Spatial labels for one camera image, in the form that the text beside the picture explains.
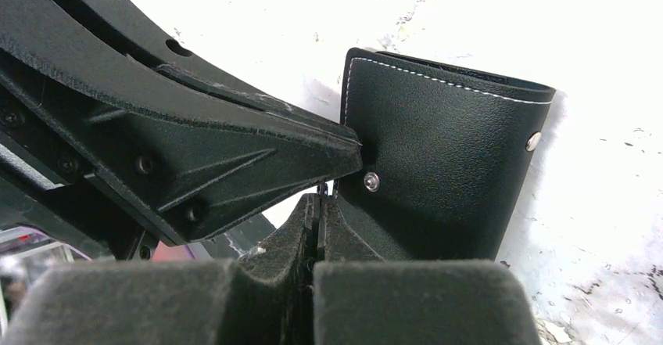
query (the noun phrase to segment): silver rivet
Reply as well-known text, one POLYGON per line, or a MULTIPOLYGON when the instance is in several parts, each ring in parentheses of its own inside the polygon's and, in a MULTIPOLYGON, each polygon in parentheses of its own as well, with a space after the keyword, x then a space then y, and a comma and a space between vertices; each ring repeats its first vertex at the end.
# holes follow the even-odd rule
POLYGON ((527 149, 527 152, 532 152, 534 148, 536 148, 536 146, 539 145, 540 140, 541 140, 540 132, 537 131, 534 134, 532 134, 532 136, 529 137, 527 144, 525 144, 525 149, 527 149))
POLYGON ((376 192, 380 188, 380 177, 376 173, 369 171, 364 175, 364 186, 370 192, 376 192))

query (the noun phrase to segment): leather wallet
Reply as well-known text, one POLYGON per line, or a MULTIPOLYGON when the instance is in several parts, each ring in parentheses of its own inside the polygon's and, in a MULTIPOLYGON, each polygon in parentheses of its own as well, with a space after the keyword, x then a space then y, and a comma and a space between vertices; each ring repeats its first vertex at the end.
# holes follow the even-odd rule
POLYGON ((348 226, 387 260, 494 259, 555 90, 363 49, 343 80, 364 164, 336 182, 348 226))

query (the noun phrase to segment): white stitching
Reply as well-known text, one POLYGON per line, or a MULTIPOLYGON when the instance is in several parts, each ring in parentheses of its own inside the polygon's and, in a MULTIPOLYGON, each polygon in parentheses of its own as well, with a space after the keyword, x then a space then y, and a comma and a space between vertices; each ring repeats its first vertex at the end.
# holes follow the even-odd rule
POLYGON ((523 104, 533 104, 533 105, 547 105, 547 104, 552 103, 552 101, 542 102, 542 101, 528 101, 528 100, 512 99, 511 97, 496 95, 494 93, 479 91, 478 89, 472 89, 472 88, 469 88, 469 87, 465 87, 462 84, 450 83, 448 81, 438 79, 437 77, 429 77, 428 75, 417 73, 415 71, 410 71, 410 70, 406 70, 406 69, 403 69, 403 68, 400 68, 400 67, 397 67, 397 66, 388 65, 386 63, 374 61, 373 59, 368 59, 368 58, 364 58, 364 57, 354 57, 350 60, 350 65, 349 65, 349 68, 348 68, 348 80, 346 82, 346 106, 345 106, 345 109, 343 110, 343 124, 345 124, 346 118, 347 118, 347 115, 348 115, 348 104, 349 104, 349 100, 350 100, 350 75, 352 73, 352 65, 353 65, 355 59, 361 59, 362 61, 376 63, 380 66, 385 66, 385 67, 388 67, 390 69, 396 69, 398 71, 403 71, 404 73, 417 75, 418 77, 425 77, 426 79, 429 79, 431 81, 438 81, 439 83, 444 83, 444 84, 450 85, 452 87, 463 88, 464 90, 467 90, 467 91, 470 91, 470 92, 476 92, 476 93, 480 93, 482 95, 488 95, 488 96, 492 96, 492 97, 502 99, 502 100, 507 100, 507 101, 512 101, 512 102, 519 102, 519 103, 523 103, 523 104))

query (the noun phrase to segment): scratched white surface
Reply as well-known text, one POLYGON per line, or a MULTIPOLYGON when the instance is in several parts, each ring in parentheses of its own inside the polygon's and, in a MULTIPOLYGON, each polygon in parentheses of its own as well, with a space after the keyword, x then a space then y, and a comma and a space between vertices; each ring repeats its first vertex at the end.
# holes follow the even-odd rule
MULTIPOLYGON (((132 0, 183 46, 337 120, 353 46, 558 88, 500 251, 548 343, 663 343, 663 0, 132 0)), ((281 224, 292 199, 267 212, 281 224)))

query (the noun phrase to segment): oval hole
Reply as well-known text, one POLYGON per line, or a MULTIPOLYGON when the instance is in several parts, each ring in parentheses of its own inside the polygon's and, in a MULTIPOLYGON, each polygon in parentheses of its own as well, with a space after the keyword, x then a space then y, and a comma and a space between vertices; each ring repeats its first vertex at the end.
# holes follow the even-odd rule
POLYGON ((166 40, 166 46, 168 46, 168 49, 172 50, 173 53, 179 56, 190 57, 193 55, 192 51, 182 48, 182 45, 180 45, 179 42, 173 40, 172 38, 166 40))

